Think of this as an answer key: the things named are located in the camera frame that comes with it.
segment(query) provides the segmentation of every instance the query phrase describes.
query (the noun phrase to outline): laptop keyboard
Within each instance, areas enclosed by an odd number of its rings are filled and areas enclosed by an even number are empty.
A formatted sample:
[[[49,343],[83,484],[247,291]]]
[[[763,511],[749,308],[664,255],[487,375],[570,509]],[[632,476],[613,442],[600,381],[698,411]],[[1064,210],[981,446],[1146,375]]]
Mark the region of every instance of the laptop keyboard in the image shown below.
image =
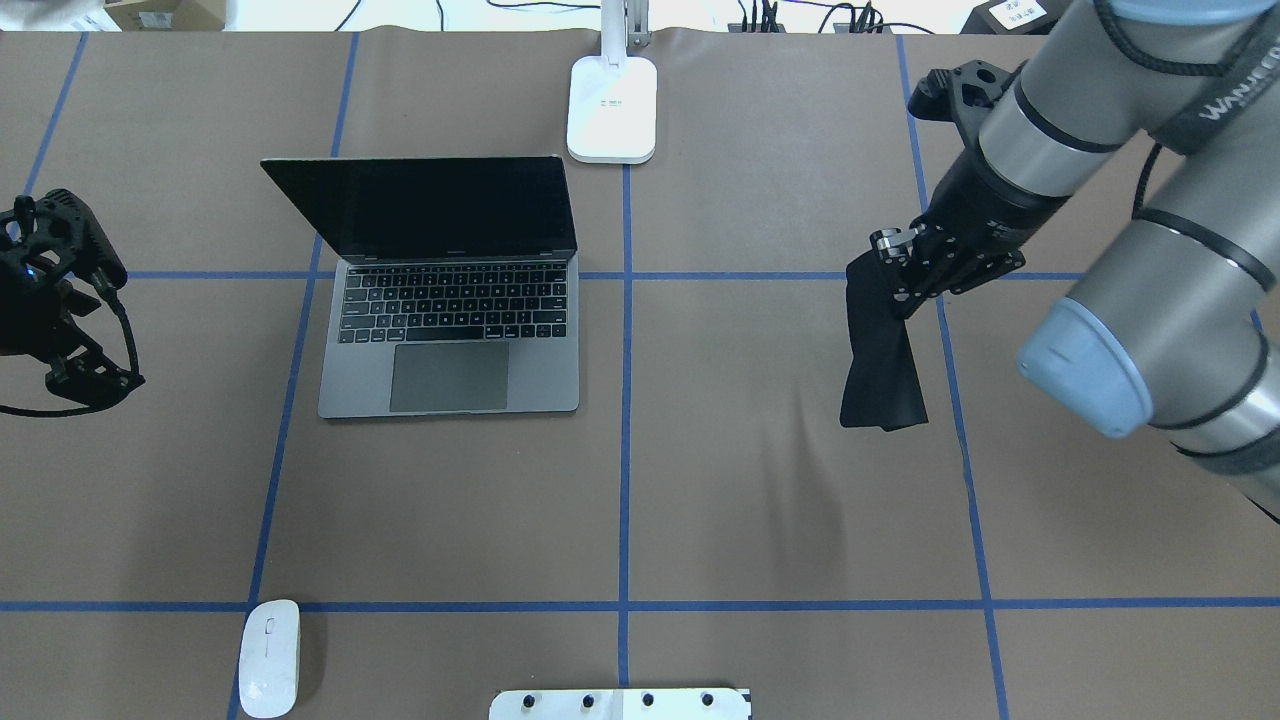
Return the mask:
[[[347,270],[338,342],[564,337],[566,263]]]

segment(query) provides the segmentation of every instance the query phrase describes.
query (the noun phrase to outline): laptop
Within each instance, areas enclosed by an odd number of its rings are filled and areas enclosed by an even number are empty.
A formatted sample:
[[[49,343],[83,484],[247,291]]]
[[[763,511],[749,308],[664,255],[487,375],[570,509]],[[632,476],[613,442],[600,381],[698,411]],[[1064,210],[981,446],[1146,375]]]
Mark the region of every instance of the laptop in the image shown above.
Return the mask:
[[[340,258],[321,418],[577,409],[577,240],[559,158],[261,164]]]

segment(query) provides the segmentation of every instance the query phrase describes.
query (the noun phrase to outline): black towel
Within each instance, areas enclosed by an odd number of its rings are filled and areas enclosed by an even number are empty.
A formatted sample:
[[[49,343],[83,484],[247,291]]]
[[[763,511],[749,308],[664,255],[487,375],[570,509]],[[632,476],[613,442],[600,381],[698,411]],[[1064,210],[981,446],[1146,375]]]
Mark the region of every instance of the black towel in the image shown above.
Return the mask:
[[[891,432],[928,423],[929,416],[924,411],[906,322],[893,315],[890,287],[877,263],[876,252],[865,252],[845,269],[854,363],[845,380],[840,424]]]

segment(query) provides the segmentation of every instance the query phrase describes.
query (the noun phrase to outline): light blue joint cap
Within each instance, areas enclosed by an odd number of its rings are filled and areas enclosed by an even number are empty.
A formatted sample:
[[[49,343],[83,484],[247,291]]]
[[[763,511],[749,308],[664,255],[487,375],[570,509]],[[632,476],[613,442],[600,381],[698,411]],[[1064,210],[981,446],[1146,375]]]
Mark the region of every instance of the light blue joint cap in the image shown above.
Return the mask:
[[[1151,391],[1138,366],[1102,320],[1070,297],[1032,333],[1018,370],[1107,437],[1151,421]]]
[[[1222,26],[1256,18],[1275,4],[1276,0],[1111,0],[1121,18],[1162,26]]]

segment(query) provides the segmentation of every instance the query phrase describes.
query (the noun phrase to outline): computer mouse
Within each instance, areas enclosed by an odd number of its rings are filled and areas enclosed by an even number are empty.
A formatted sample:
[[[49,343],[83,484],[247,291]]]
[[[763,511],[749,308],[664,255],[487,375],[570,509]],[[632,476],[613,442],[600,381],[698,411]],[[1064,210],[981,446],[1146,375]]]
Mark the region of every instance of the computer mouse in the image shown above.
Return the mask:
[[[298,603],[264,602],[248,614],[241,638],[241,707],[250,717],[279,717],[298,698]]]

